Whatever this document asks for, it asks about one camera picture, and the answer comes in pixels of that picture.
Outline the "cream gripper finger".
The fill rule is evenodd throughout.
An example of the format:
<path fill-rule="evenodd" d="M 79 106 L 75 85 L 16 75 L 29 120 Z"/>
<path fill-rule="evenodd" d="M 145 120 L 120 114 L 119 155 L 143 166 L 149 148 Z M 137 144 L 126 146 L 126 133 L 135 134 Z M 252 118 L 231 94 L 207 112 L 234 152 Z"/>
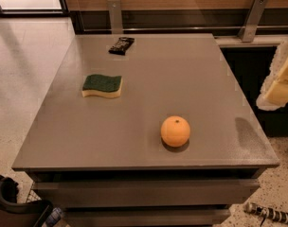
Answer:
<path fill-rule="evenodd" d="M 274 111 L 288 103 L 288 39 L 277 47 L 269 69 L 256 100 L 257 107 L 264 111 Z"/>

